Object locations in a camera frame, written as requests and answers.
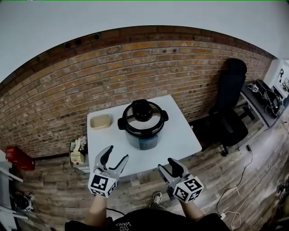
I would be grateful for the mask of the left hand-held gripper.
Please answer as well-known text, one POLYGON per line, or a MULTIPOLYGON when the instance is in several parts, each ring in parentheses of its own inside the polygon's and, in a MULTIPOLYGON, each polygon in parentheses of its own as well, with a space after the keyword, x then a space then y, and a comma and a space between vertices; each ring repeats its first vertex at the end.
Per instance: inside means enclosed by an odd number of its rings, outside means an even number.
POLYGON ((116 189, 119 176, 124 170, 129 156, 124 156, 116 167, 107 168, 110 153, 113 150, 113 145, 104 148, 96 157, 94 162, 93 172, 90 174, 92 177, 89 180, 88 189, 94 195, 99 195, 109 198, 113 191, 116 189))

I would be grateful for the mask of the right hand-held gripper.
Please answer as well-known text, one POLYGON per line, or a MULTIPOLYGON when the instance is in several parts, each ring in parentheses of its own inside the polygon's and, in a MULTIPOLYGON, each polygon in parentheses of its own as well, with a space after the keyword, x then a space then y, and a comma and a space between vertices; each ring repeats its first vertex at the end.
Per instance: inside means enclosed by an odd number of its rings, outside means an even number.
POLYGON ((169 186, 167 194, 170 200, 178 199, 183 203, 194 201, 200 196, 204 185, 197 176, 190 175, 188 168, 180 161, 168 158, 168 162, 172 167, 172 172, 160 164, 158 164, 158 171, 169 186))

